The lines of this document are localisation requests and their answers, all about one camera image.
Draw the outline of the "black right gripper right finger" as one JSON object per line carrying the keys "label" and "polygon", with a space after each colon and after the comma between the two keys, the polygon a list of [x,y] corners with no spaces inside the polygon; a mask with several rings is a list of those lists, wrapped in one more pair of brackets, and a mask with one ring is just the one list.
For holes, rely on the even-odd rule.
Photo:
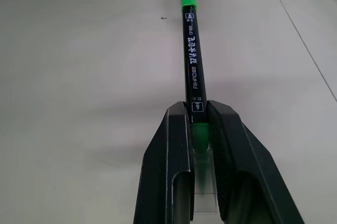
{"label": "black right gripper right finger", "polygon": [[209,101],[217,200],[224,223],[303,223],[268,149],[228,105]]}

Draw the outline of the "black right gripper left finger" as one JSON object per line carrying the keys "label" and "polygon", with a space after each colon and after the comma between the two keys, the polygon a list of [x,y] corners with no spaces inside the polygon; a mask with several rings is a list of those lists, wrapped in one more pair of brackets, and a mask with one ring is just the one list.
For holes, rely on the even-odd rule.
{"label": "black right gripper left finger", "polygon": [[185,103],[170,106],[143,155],[134,223],[190,223],[195,172]]}

